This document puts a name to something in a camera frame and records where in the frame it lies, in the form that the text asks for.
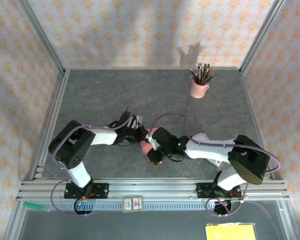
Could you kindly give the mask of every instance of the gray tabletop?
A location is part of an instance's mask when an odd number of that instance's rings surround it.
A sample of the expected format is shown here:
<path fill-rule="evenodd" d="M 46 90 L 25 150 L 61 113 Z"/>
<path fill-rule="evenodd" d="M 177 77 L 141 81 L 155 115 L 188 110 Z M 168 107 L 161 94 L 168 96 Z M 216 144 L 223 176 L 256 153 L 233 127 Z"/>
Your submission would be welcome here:
<path fill-rule="evenodd" d="M 105 126 L 119 120 L 127 107 L 143 118 L 150 128 L 167 113 L 187 116 L 190 135 L 206 133 L 212 140 L 235 139 L 246 135 L 256 143 L 258 134 L 245 89 L 236 69 L 215 70 L 217 76 L 201 99 L 191 97 L 190 71 L 153 70 L 71 70 L 56 121 L 55 137 L 71 120 L 92 126 Z M 185 135 L 179 116 L 162 118 L 156 125 L 178 138 Z M 216 168 L 204 159 L 185 159 L 153 165 L 142 154 L 140 144 L 127 147 L 94 145 L 83 162 L 94 178 L 207 178 L 228 166 Z M 48 154 L 44 178 L 65 178 Z"/>

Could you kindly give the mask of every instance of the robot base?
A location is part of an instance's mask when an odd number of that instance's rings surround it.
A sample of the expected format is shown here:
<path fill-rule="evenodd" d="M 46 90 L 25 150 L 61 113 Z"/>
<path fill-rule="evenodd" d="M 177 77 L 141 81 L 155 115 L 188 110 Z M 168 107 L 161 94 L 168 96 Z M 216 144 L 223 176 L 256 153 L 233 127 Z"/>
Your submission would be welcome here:
<path fill-rule="evenodd" d="M 196 184 L 196 193 L 198 199 L 211 199 L 211 198 L 242 198 L 240 186 L 235 186 L 230 191 L 218 188 L 217 192 L 213 188 L 212 182 L 198 182 Z"/>
<path fill-rule="evenodd" d="M 108 192 L 108 183 L 93 183 L 92 190 L 90 191 L 90 193 L 96 194 L 89 196 L 89 199 L 107 199 Z M 86 197 L 85 193 L 82 191 L 82 189 L 79 189 L 74 183 L 68 182 L 66 184 L 63 196 L 65 199 L 80 199 L 83 196 Z"/>

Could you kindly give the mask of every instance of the pen holder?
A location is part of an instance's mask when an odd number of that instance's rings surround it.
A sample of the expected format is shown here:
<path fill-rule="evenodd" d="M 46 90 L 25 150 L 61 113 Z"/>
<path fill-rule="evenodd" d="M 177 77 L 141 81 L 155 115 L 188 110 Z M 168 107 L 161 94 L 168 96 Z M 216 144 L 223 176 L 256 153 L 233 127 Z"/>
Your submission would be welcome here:
<path fill-rule="evenodd" d="M 209 89 L 209 83 L 207 85 L 198 85 L 195 80 L 191 80 L 190 94 L 196 99 L 201 99 L 206 94 L 206 91 Z"/>

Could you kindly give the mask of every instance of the wall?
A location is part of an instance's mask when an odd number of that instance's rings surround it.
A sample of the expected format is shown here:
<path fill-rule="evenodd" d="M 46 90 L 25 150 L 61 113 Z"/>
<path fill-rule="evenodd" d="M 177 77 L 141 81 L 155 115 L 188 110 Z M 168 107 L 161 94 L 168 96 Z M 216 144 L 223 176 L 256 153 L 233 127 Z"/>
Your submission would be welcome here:
<path fill-rule="evenodd" d="M 0 0 L 0 239 L 39 147 L 58 72 L 16 0 Z"/>
<path fill-rule="evenodd" d="M 273 2 L 30 0 L 63 66 L 79 69 L 239 67 Z"/>
<path fill-rule="evenodd" d="M 300 0 L 289 0 L 245 76 L 300 223 Z"/>

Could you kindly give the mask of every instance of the small card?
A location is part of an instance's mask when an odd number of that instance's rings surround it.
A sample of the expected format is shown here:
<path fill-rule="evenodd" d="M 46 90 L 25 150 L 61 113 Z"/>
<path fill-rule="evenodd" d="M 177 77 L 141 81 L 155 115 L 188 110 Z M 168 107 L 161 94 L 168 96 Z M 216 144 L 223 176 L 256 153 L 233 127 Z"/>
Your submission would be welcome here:
<path fill-rule="evenodd" d="M 144 198 L 142 196 L 125 196 L 123 198 L 123 212 L 139 212 L 144 210 Z"/>

